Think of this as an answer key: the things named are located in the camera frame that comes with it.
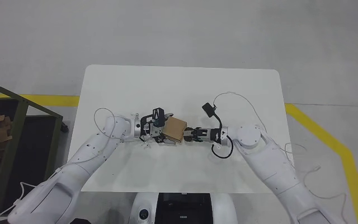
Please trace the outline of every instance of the brown cardboard box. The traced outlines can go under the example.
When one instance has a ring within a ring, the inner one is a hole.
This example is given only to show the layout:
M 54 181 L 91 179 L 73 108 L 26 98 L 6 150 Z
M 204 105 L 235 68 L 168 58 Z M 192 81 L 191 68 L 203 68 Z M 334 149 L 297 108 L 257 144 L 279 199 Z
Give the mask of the brown cardboard box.
M 181 142 L 186 127 L 186 122 L 170 116 L 164 126 L 163 134 L 172 141 Z

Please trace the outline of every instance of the yellow tape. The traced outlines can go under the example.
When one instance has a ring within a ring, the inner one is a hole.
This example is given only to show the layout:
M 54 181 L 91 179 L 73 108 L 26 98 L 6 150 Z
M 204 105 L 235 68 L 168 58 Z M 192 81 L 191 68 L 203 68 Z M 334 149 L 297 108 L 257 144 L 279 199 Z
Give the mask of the yellow tape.
M 316 122 L 300 111 L 293 104 L 285 104 L 286 113 L 291 115 L 302 126 L 320 139 L 324 144 L 338 154 L 342 160 L 343 169 L 346 174 L 347 184 L 351 193 L 354 211 L 358 218 L 358 173 L 354 163 L 354 157 L 349 148 L 329 134 Z
M 78 106 L 79 96 L 55 96 L 55 95 L 20 95 L 41 106 Z

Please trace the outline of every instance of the white table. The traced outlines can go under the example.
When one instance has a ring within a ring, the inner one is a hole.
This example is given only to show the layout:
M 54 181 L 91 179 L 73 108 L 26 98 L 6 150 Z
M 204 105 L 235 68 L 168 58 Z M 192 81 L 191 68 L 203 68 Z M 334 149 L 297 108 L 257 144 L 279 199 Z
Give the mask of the white table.
M 97 132 L 93 113 L 105 107 L 127 117 L 145 116 L 161 107 L 165 113 L 187 121 L 189 127 L 218 127 L 201 108 L 216 95 L 234 91 L 248 98 L 275 141 L 290 142 L 279 74 L 275 70 L 88 66 L 68 158 Z M 216 100 L 224 125 L 257 123 L 250 105 L 238 96 Z M 102 127 L 108 112 L 97 114 Z M 214 157 L 210 143 L 182 143 L 149 147 L 124 143 L 93 174 L 85 192 L 225 192 L 269 193 L 237 150 L 226 160 Z M 222 148 L 222 155 L 229 148 Z

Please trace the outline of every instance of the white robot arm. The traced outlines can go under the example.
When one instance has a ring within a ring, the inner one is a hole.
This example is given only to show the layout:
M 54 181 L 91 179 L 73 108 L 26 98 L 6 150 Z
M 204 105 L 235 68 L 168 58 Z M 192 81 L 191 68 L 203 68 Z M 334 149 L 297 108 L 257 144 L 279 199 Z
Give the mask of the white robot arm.
M 309 190 L 298 180 L 280 146 L 263 129 L 257 125 L 248 125 L 227 130 L 235 148 L 260 180 L 277 196 L 292 223 L 344 223 L 313 200 Z M 222 142 L 230 146 L 230 141 L 225 141 L 225 134 L 222 135 Z
M 89 138 L 52 177 L 17 202 L 8 216 L 8 222 L 68 224 L 84 184 L 120 142 L 133 138 L 132 130 L 134 121 L 131 119 L 116 116 L 114 122 L 113 117 L 107 118 L 102 132 Z

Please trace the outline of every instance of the gray floor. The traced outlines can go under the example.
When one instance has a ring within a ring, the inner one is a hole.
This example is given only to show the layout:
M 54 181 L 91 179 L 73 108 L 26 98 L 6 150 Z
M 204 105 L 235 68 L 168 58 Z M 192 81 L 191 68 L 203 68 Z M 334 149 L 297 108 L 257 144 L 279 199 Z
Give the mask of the gray floor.
M 285 102 L 304 104 L 357 161 L 357 7 L 354 0 L 0 0 L 0 85 L 19 94 L 79 95 L 90 64 L 276 69 Z M 73 125 L 75 108 L 53 109 Z M 294 147 L 296 167 L 322 165 L 309 187 L 322 195 L 346 191 L 340 159 L 288 121 L 292 142 L 309 149 Z M 125 222 L 133 194 L 107 194 L 83 193 L 76 214 Z M 288 222 L 271 194 L 233 197 L 241 223 Z M 340 198 L 320 202 L 340 213 Z M 344 214 L 356 223 L 350 200 Z

